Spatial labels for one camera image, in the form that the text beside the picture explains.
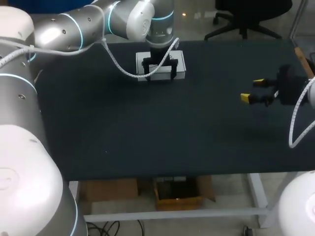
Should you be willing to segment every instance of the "wooden board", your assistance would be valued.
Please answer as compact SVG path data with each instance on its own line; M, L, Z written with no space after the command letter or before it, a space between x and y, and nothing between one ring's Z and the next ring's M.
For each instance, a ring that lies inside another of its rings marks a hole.
M308 64L302 50L298 47L295 48L295 54L297 55L297 57L299 58L303 68L305 69L307 76L309 77L309 79L314 78L314 73L312 72L310 65Z

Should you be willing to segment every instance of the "black tabletop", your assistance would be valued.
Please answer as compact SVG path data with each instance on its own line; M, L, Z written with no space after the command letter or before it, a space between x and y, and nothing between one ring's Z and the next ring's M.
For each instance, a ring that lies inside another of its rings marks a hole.
M110 45L127 71L145 43ZM240 101L252 80L290 63L306 75L287 41L182 42L187 72L173 83L138 83L100 45L63 57L36 86L52 158L66 180L315 169L315 131L288 147L293 107ZM295 137L313 119L307 104Z

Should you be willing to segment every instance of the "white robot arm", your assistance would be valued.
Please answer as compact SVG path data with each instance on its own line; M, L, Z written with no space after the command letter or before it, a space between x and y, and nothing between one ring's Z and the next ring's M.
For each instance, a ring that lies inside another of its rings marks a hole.
M173 0L106 2L95 0L35 26L26 12L0 7L0 59L18 49L15 43L72 52L109 33L146 38L156 50L172 43ZM38 72L53 58L21 54L0 68L1 236L87 236L84 218L48 153L34 86Z

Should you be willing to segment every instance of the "office chair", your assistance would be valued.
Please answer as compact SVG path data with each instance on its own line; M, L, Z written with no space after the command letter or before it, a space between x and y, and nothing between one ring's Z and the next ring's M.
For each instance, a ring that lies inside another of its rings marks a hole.
M204 40L236 29L239 29L243 39L247 39L247 30L260 32L273 38L282 38L277 33L260 26L259 23L281 16L291 7L292 0L216 0L216 9L227 10L232 15L216 13L213 25L219 23L220 17L228 20L229 24L207 34Z

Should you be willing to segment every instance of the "electrical cable on floor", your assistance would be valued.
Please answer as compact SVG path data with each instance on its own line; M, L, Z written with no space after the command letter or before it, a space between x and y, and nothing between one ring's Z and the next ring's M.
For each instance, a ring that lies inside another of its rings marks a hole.
M142 234L142 236L144 236L144 229L143 229L143 226L142 226L140 220L137 220L137 221L138 221L138 223L139 223L139 225L140 225L140 227L141 227L141 234Z
M141 236L144 236L144 228L140 222L140 220L137 220L137 222L139 223L140 227L141 227ZM102 228L100 228L99 226L97 226L94 223L91 222L87 222L88 225L92 225L92 227L88 227L88 231L89 230L98 230L99 231L99 236L110 236L109 231L111 230L111 228L115 225L118 224L116 232L114 234L114 236L116 236L118 234L119 228L120 228L120 221L114 221L108 228L108 230L106 230L106 226L108 224L108 222L106 222L104 224L104 226Z

